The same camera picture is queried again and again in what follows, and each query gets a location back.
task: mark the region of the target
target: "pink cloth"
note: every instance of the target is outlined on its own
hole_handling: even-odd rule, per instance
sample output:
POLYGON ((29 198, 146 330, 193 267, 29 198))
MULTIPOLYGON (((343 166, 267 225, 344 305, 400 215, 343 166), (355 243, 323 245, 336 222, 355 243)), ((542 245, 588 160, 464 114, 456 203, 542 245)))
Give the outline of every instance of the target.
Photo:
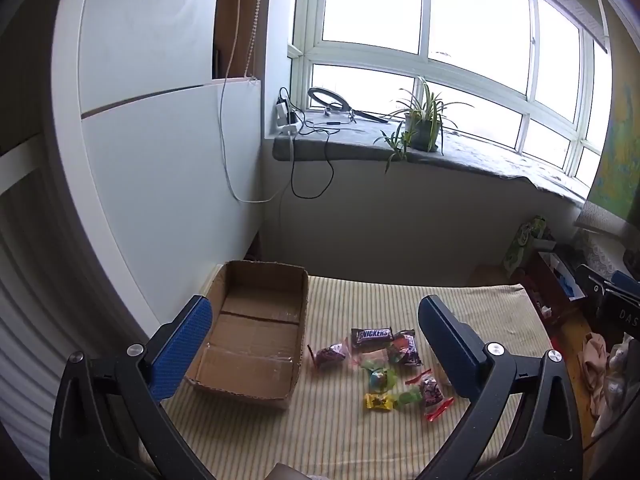
POLYGON ((604 374, 607 370, 607 348, 600 334, 584 336, 582 352, 578 354, 582 378, 591 393, 591 415, 598 417, 604 407, 604 374))

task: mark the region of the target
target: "striped fabric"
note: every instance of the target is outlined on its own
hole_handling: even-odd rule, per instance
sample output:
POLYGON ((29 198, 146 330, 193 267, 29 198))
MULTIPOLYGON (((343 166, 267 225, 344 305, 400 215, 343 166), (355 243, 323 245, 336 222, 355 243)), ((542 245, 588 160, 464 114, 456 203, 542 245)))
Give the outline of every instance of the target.
MULTIPOLYGON (((416 319, 419 301, 437 294, 456 317, 486 342, 497 340, 515 354, 541 356, 551 348, 542 323, 521 286, 437 288, 378 285, 310 277, 305 343, 319 349, 351 328, 391 325, 414 328, 427 367, 435 357, 416 319)), ((408 371, 402 378, 415 375, 408 371)), ((401 390, 399 381, 394 391, 401 390)), ((219 398, 185 381, 165 410, 218 480, 264 480, 277 462, 333 480, 409 480, 426 466, 462 417, 468 401, 455 403, 435 422, 417 405, 368 412, 367 373, 344 364, 317 373, 305 356, 291 406, 285 412, 219 398)), ((444 386, 444 394, 452 395, 444 386)), ((482 460, 495 457, 518 399, 511 396, 482 460)), ((143 459, 149 456, 141 446, 143 459)))

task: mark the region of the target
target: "gray plant pot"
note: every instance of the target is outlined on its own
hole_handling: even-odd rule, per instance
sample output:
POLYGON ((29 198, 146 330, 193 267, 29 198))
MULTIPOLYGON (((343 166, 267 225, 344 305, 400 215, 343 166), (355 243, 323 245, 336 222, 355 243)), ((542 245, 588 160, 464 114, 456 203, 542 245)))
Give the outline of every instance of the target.
MULTIPOLYGON (((420 150, 421 152, 429 151, 429 141, 431 139, 431 121, 411 121, 407 116, 405 119, 406 128, 409 130, 410 128, 414 129, 415 133, 411 137, 411 142, 409 142, 409 146, 411 146, 414 150, 420 150)), ((436 129, 436 138, 440 133, 440 123, 438 123, 438 127, 436 129)), ((438 151, 438 145, 434 144, 430 150, 431 152, 438 151)))

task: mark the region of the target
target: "pile of candy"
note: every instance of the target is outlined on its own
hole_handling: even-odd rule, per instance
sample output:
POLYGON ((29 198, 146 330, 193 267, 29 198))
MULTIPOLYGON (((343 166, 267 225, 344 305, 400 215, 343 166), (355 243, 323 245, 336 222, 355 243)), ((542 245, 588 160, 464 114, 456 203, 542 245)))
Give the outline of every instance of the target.
POLYGON ((352 328, 351 341, 345 338, 316 353, 311 346, 307 348, 318 370, 347 360, 369 372, 370 393, 364 397, 368 410, 389 412, 418 402, 425 420, 433 422, 453 403, 453 397, 445 399, 442 395, 430 368, 406 381, 404 384, 409 386, 408 390, 399 394, 389 393, 398 382, 392 366, 422 365, 415 344, 415 330, 401 330, 394 334, 390 327, 352 328))

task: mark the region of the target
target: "plant pot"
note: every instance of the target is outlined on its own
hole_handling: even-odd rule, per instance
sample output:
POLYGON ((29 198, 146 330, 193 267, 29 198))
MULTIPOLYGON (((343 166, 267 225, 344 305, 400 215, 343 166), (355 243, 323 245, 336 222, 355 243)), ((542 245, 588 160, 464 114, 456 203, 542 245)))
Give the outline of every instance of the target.
MULTIPOLYGON (((405 117, 405 126, 407 131, 414 131, 414 134, 411 137, 411 141, 409 142, 409 146, 411 146, 414 150, 420 150, 421 152, 437 152, 438 146, 434 142, 431 149, 429 149, 429 144, 431 143, 431 121, 422 121, 422 120, 414 120, 407 115, 405 117)), ((435 137, 438 138, 438 134, 440 133, 441 124, 438 123, 438 127, 435 131, 435 137)))

